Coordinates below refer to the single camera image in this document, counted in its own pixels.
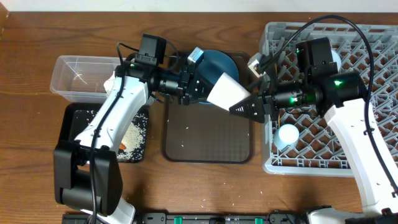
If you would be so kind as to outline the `light blue bowl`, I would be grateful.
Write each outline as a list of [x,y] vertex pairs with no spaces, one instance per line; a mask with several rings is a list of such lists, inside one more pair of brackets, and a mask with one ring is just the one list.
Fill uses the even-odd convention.
[[333,49],[331,49],[332,59],[337,64],[338,72],[341,70],[341,58],[340,55]]

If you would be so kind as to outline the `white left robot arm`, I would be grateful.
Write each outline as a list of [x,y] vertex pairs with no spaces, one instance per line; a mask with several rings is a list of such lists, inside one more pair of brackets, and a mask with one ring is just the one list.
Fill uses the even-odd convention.
[[114,71],[111,93],[74,140],[63,129],[53,153],[55,200],[89,214],[88,222],[132,223],[136,209],[122,197],[119,145],[153,91],[194,102],[204,79],[193,65],[179,75],[156,65],[123,62]]

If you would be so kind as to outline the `pile of white rice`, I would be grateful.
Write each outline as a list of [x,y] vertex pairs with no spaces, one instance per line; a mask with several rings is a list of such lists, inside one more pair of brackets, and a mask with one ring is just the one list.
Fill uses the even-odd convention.
[[[96,114],[96,110],[76,110],[73,114],[69,140],[74,140],[74,138],[89,125]],[[121,141],[121,143],[126,146],[126,149],[119,149],[117,154],[118,162],[138,163],[143,160],[144,150],[146,148],[148,121],[148,109],[143,107],[133,118]]]

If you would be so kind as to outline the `orange carrot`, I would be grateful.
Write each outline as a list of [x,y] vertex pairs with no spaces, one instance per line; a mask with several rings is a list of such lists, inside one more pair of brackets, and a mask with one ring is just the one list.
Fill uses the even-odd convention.
[[125,150],[125,149],[126,149],[126,146],[125,146],[123,143],[121,143],[120,146],[119,146],[119,148],[120,148],[120,150]]

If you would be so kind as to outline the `pink cup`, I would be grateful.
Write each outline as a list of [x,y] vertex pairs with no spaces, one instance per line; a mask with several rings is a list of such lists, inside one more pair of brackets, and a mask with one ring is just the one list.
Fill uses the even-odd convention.
[[251,94],[227,73],[223,73],[210,91],[207,101],[229,111],[231,106],[249,97]]

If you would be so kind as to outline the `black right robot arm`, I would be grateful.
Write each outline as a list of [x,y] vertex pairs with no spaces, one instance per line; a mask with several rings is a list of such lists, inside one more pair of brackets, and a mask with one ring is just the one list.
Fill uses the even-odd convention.
[[264,123],[281,109],[314,105],[338,138],[359,189],[363,212],[322,207],[307,223],[397,223],[397,166],[376,124],[368,95],[356,72],[338,73],[331,60],[300,65],[302,82],[278,84],[229,107],[229,112]]

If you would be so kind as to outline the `light blue cup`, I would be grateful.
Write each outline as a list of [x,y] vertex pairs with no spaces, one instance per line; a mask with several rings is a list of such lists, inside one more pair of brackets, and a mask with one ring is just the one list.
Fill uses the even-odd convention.
[[299,141],[299,130],[293,124],[282,125],[273,137],[273,143],[278,150],[295,147]]

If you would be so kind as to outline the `white tissue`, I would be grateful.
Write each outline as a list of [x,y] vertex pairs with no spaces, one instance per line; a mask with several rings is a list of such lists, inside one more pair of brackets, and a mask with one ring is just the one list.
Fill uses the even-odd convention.
[[109,95],[113,89],[113,85],[114,85],[114,79],[112,80],[106,80],[104,82],[104,89],[107,95]]

